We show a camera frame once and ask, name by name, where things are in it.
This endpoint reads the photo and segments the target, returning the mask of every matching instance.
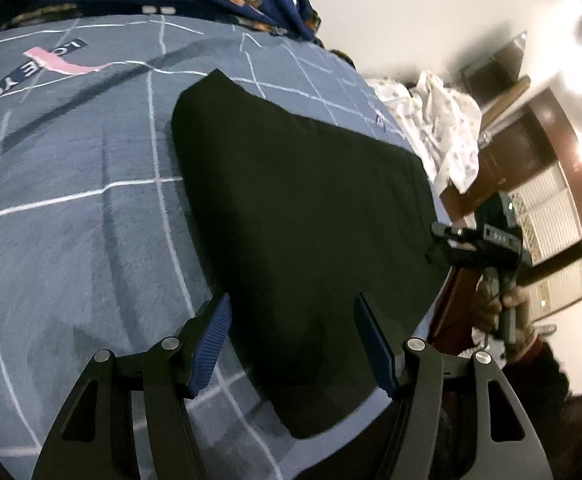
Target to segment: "wooden door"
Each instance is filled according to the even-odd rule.
[[[522,117],[495,135],[481,150],[480,170],[465,194],[449,186],[442,201],[453,221],[474,212],[496,191],[509,192],[557,160],[555,152],[530,109]]]

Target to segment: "human hand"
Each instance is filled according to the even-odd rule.
[[[500,298],[494,298],[491,294],[488,280],[482,280],[471,303],[472,325],[486,334],[494,333],[503,308],[516,310],[516,342],[506,345],[508,361],[515,362],[522,358],[535,341],[535,330],[530,322],[529,295],[523,288],[516,286],[500,301]]]

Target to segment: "gray bedsheet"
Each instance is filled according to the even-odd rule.
[[[48,70],[30,64],[35,47],[56,49]],[[314,45],[174,16],[0,33],[0,458],[18,480],[93,352],[144,351],[210,298],[168,121],[180,92],[215,68],[291,112],[410,150],[363,79]],[[141,396],[133,403],[150,478]],[[296,441],[228,342],[188,410],[212,478],[280,480],[349,442],[387,403],[376,391],[336,428]]]

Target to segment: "black cloth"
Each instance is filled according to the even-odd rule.
[[[560,371],[560,364],[549,345],[544,342],[541,345],[535,358],[506,366],[503,372],[550,462],[551,457],[560,452],[555,449],[552,438],[559,431],[568,379]],[[400,402],[393,402],[354,441],[302,473],[298,480],[385,480],[377,476],[378,468],[387,452],[393,428],[405,420],[401,418],[401,409]],[[475,410],[474,388],[472,394],[445,391],[430,480],[458,478],[471,466],[471,450],[475,449],[475,429],[472,428]],[[569,477],[569,480],[582,480],[582,476]]]
[[[417,156],[255,97],[215,71],[182,93],[172,132],[233,340],[297,438],[341,421],[375,381],[353,303],[372,292],[413,333],[449,271]]]

